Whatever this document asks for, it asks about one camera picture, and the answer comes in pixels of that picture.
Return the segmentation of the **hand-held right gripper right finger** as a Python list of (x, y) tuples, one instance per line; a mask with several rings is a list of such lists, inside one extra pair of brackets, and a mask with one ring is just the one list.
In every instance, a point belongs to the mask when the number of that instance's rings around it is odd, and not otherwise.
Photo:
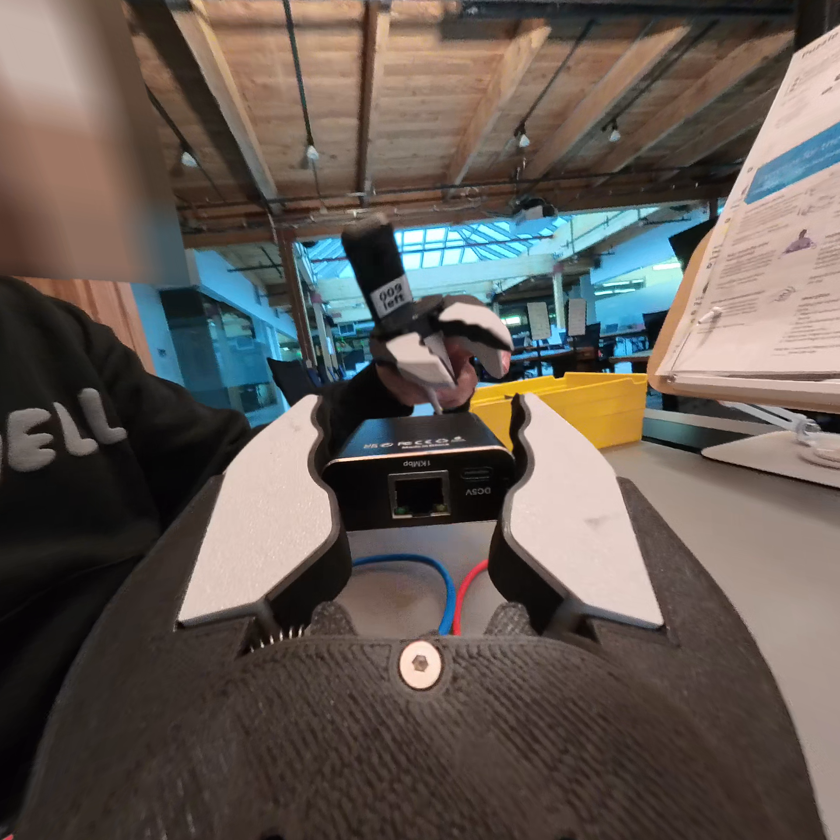
[(665, 624), (618, 478), (599, 450), (539, 396), (515, 395), (515, 475), (490, 541), (489, 577), (533, 631), (594, 618)]

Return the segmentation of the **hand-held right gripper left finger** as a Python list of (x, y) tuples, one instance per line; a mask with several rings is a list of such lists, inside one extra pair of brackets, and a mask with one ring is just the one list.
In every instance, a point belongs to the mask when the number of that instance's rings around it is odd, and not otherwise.
[(308, 395), (226, 468), (178, 621), (309, 625), (352, 571), (339, 503), (320, 476), (327, 406)]

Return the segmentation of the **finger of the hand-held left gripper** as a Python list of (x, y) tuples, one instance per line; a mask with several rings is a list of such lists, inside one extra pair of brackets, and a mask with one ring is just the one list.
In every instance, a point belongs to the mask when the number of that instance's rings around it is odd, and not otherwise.
[(457, 376), (441, 332), (406, 332), (384, 343), (386, 357), (407, 380), (424, 389), (453, 389)]
[(506, 324), (491, 309), (471, 296), (444, 296), (438, 314), (444, 339), (480, 362), (494, 380), (509, 373), (513, 341)]

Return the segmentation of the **black network adapter box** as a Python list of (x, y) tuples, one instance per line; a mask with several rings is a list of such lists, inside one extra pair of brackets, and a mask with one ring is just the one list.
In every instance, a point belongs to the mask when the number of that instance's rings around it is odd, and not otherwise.
[(482, 420), (452, 413), (363, 422), (322, 479), (356, 532), (495, 521), (515, 472)]

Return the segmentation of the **grey desk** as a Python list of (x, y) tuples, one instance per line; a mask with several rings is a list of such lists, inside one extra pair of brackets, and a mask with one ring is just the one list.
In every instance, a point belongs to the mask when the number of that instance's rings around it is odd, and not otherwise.
[[(725, 592), (771, 667), (799, 733), (826, 834), (839, 838), (838, 490), (637, 442), (602, 451)], [(458, 585), (485, 559), (491, 522), (353, 532), (353, 557), (418, 553)], [(339, 602), (360, 634), (437, 629), (439, 575), (419, 563), (353, 573)]]

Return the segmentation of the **person's left hand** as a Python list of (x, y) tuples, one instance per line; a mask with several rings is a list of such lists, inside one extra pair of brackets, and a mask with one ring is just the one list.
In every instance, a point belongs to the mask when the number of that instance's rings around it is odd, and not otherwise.
[(457, 363), (454, 362), (454, 366), (458, 373), (456, 385), (431, 392), (393, 371), (383, 369), (380, 371), (380, 376), (383, 382), (388, 380), (387, 389), (397, 401), (405, 406), (415, 407), (428, 404), (432, 408), (438, 406), (444, 413), (468, 410), (471, 398), (478, 386), (478, 375), (470, 356), (466, 356)]

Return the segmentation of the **yellow plastic bin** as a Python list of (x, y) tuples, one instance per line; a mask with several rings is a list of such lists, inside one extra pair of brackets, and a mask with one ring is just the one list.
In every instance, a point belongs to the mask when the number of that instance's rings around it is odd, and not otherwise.
[(540, 397), (596, 448), (639, 441), (643, 436), (646, 374), (569, 372), (477, 388), (470, 411), (512, 449), (511, 401), (517, 394)]

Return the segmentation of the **person's black sweatshirt torso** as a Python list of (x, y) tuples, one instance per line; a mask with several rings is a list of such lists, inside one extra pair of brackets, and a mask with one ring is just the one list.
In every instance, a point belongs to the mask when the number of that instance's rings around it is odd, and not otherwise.
[(110, 328), (1, 289), (2, 829), (68, 668), (106, 604), (260, 431), (144, 369)]

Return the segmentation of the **brown cardboard panel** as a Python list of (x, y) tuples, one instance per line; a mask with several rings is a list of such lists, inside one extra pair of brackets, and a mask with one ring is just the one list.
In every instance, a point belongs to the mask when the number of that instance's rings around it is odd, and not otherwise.
[(698, 302), (704, 296), (703, 288), (710, 278), (711, 268), (708, 268), (707, 264), (713, 261), (710, 253), (713, 251), (711, 243), (714, 235), (715, 230), (711, 228), (693, 251), (650, 354), (647, 363), (647, 381), (657, 392), (664, 394), (673, 392), (673, 380), (670, 373), (673, 365), (671, 357), (679, 351), (686, 332), (690, 329), (690, 324), (699, 318), (696, 311)]

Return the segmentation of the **white stand base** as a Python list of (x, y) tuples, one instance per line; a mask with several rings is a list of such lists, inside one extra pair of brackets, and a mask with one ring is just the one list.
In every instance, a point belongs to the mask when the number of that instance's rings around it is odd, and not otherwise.
[(700, 454), (729, 466), (839, 488), (839, 435), (813, 424), (707, 447)]

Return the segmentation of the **black monitor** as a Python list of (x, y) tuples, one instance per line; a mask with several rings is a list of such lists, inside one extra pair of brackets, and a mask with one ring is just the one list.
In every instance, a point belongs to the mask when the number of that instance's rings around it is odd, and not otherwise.
[(668, 242), (679, 262), (681, 271), (686, 271), (698, 245), (716, 224), (716, 220), (708, 219), (668, 237)]

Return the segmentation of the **printed instruction sheets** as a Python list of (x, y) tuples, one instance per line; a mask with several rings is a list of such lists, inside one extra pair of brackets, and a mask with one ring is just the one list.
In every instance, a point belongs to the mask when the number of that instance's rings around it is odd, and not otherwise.
[(797, 51), (657, 373), (838, 382), (839, 31)]

